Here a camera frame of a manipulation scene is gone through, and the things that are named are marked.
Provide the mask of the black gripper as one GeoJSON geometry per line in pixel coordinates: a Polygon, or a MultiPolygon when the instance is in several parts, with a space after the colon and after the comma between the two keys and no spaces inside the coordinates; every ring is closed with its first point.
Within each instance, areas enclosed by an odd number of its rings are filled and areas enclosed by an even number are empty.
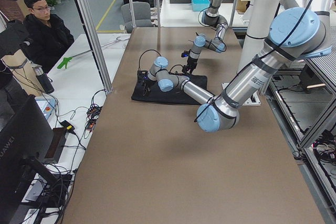
{"type": "Polygon", "coordinates": [[[187,65],[185,66],[185,72],[192,73],[193,70],[197,67],[197,61],[198,59],[188,57],[187,65]]]}
{"type": "Polygon", "coordinates": [[[142,80],[143,95],[149,95],[151,92],[151,87],[154,85],[154,81],[149,79],[148,77],[144,77],[142,80]]]}

